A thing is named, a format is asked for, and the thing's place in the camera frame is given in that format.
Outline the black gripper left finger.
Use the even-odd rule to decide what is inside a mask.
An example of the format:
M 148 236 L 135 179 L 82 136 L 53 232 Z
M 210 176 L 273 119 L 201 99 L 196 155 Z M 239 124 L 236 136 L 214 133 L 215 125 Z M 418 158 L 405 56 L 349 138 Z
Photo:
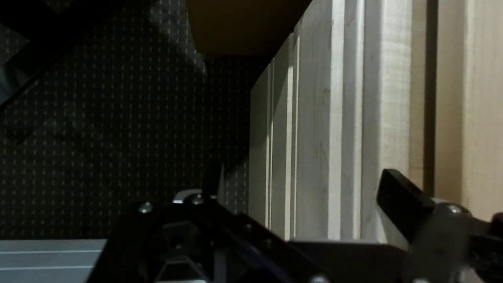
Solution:
M 206 199 L 215 199 L 221 187 L 225 166 L 221 163 L 210 163 L 203 180 L 201 193 Z

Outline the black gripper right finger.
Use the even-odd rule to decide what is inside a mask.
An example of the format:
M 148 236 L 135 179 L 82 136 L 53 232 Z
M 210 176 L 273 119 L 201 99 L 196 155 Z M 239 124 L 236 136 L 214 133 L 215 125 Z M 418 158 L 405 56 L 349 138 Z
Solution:
M 408 243 L 419 236 L 435 207 L 434 199 L 394 168 L 380 174 L 377 204 Z

